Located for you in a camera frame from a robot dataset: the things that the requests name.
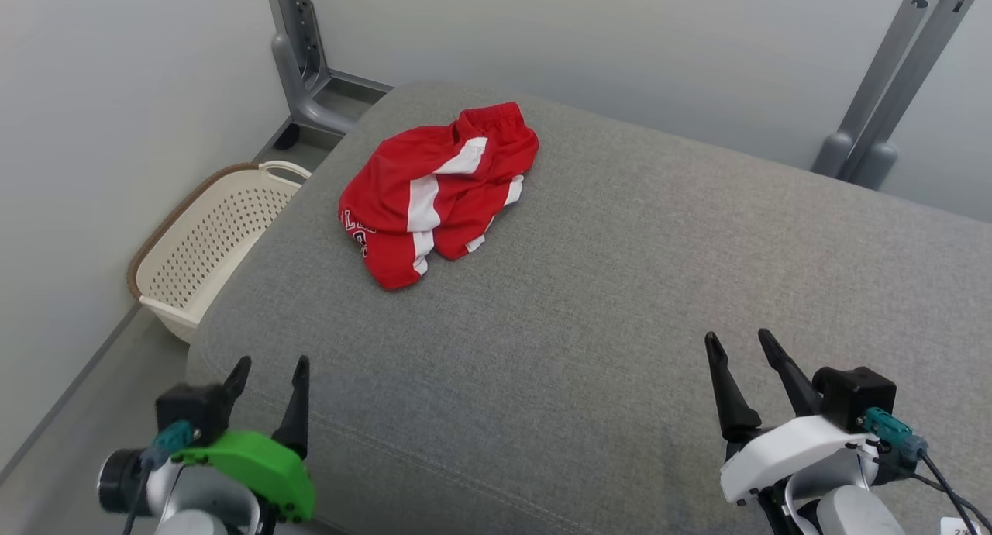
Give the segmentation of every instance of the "white stripe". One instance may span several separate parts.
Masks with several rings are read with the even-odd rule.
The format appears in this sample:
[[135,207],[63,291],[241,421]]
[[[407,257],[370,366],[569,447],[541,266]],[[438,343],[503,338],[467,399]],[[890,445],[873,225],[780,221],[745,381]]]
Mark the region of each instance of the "white stripe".
[[486,235],[479,235],[479,238],[468,241],[468,243],[465,244],[465,250],[468,250],[469,253],[475,252],[475,249],[482,246],[482,243],[485,241],[486,241]]
[[440,224],[440,216],[433,208],[437,197],[437,178],[428,174],[410,181],[410,207],[407,208],[407,231],[430,231]]
[[465,142],[458,154],[440,165],[435,174],[472,174],[482,163],[482,153],[486,150],[485,138],[472,138]]
[[[486,231],[489,230],[489,227],[492,227],[493,226],[493,221],[495,221],[495,220],[496,220],[496,216],[493,215],[489,219],[489,224],[486,225]],[[468,243],[465,244],[465,250],[467,250],[468,252],[475,252],[475,249],[478,248],[478,247],[480,247],[480,246],[482,246],[482,243],[485,242],[485,241],[486,241],[486,235],[485,234],[481,234],[481,235],[479,235],[479,238],[472,239],[471,241],[468,241]]]
[[430,231],[440,224],[433,203],[437,197],[435,174],[472,174],[479,168],[486,149],[485,138],[472,138],[458,150],[458,154],[444,161],[432,174],[410,181],[410,205],[407,207],[407,231]]
[[433,248],[433,231],[415,232],[414,237],[414,271],[424,274],[428,270],[428,260],[425,256]]
[[506,192],[506,202],[503,202],[503,207],[510,205],[511,203],[517,202],[520,199],[520,192],[524,191],[524,175],[517,174],[513,177],[513,181],[510,182],[510,190]]

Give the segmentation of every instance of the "teal connector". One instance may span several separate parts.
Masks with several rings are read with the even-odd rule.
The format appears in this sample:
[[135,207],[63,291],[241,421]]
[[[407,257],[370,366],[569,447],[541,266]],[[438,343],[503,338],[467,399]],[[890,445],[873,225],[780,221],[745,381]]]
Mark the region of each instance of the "teal connector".
[[194,440],[194,429],[188,421],[176,421],[155,436],[152,446],[141,453],[141,465],[155,471],[169,461],[172,454],[185,450]]
[[864,425],[862,426],[869,433],[878,436],[883,442],[892,444],[892,447],[899,450],[899,453],[903,454],[907,460],[920,460],[918,456],[920,450],[928,449],[927,440],[915,435],[913,429],[906,423],[878,407],[872,407],[865,411]]

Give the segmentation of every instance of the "black cable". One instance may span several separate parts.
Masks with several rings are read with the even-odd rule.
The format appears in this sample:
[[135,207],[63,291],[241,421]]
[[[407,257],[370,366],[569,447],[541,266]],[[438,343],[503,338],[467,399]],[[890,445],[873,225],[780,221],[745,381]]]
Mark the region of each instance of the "black cable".
[[276,523],[279,519],[279,506],[268,506],[266,508],[265,519],[262,520],[261,535],[274,535]]
[[954,504],[954,509],[957,510],[957,514],[961,516],[962,520],[964,520],[964,525],[968,528],[968,531],[970,531],[971,533],[978,533],[977,531],[975,531],[975,524],[971,522],[971,516],[968,515],[968,513],[965,513],[964,507],[961,506],[961,497],[958,496],[957,493],[950,488],[949,483],[947,483],[947,479],[943,478],[943,475],[940,474],[940,470],[936,468],[935,464],[933,464],[933,460],[929,458],[927,451],[920,450],[920,454],[918,454],[918,456],[920,456],[921,460],[923,460],[925,464],[927,464],[927,467],[931,469],[931,472],[933,476],[935,476],[936,481],[940,483],[940,486],[943,487],[943,491],[947,493],[947,497],[949,497],[950,503]]
[[[893,469],[893,471],[899,472],[899,475],[903,475],[904,478],[915,479],[915,481],[924,483],[924,485],[929,486],[929,488],[938,490],[938,492],[946,493],[945,489],[943,489],[943,486],[940,486],[940,483],[936,481],[931,481],[931,479],[925,478],[924,475],[919,475],[917,474],[917,472],[910,471],[910,469],[907,468],[900,468],[899,465],[896,464],[887,464],[887,462],[879,460],[878,457],[873,457],[872,461],[875,461],[876,464],[881,465],[881,467],[883,468],[889,468],[889,469]],[[960,494],[957,493],[954,494],[956,494],[957,499],[961,501],[961,506],[964,506],[965,508],[971,510],[971,513],[975,514],[975,517],[978,518],[979,523],[984,525],[985,529],[989,530],[989,533],[992,533],[992,522],[990,522],[989,519],[985,517],[985,514],[982,514],[982,511],[979,510],[977,506],[972,504],[970,501],[965,500],[964,497],[961,496]]]
[[134,528],[134,519],[138,516],[138,502],[145,497],[145,485],[148,485],[149,475],[152,475],[152,468],[148,465],[142,466],[141,481],[138,481],[138,493],[131,502],[131,510],[127,512],[127,520],[124,520],[124,535],[131,535]]

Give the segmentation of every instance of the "label sticker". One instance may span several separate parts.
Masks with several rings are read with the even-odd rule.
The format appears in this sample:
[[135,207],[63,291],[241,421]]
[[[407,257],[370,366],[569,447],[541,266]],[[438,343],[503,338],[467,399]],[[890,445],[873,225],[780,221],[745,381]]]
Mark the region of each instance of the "label sticker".
[[977,533],[968,531],[968,526],[959,517],[940,518],[940,535],[982,535],[982,528],[978,527],[978,522],[972,518],[971,523]]

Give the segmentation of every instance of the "fabric upholstery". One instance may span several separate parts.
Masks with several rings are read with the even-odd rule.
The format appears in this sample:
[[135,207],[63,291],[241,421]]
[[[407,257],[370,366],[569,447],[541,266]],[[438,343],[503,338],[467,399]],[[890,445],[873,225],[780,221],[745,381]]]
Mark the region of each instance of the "fabric upholstery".
[[[389,136],[520,104],[541,140],[471,257],[386,292],[337,222]],[[766,425],[791,418],[768,327],[811,375],[866,365],[896,415],[992,510],[992,226],[533,97],[422,83],[361,119],[199,327],[188,377],[254,359],[233,425],[276,428],[312,359],[321,520],[356,534],[766,533],[723,500],[704,355],[715,330]],[[909,533],[953,515],[878,489]]]

